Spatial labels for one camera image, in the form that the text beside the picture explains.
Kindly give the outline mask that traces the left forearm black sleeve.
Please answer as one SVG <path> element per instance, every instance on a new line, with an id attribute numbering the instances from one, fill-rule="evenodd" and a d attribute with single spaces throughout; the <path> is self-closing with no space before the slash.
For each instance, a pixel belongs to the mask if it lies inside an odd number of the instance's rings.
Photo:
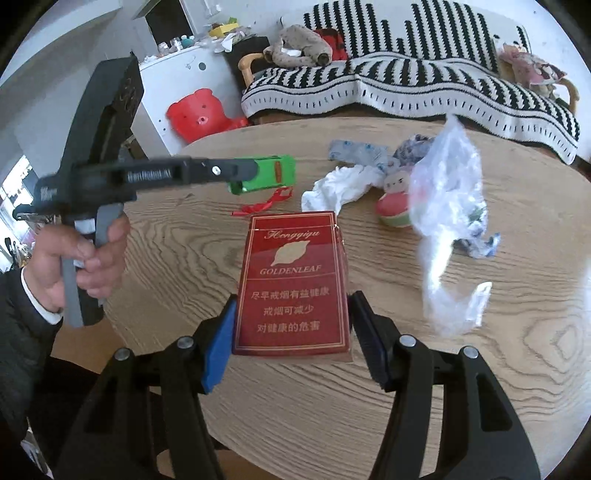
<path id="1" fill-rule="evenodd" d="M 1 477 L 44 479 L 21 446 L 34 387 L 61 322 L 48 322 L 27 295 L 19 270 L 1 275 Z"/>

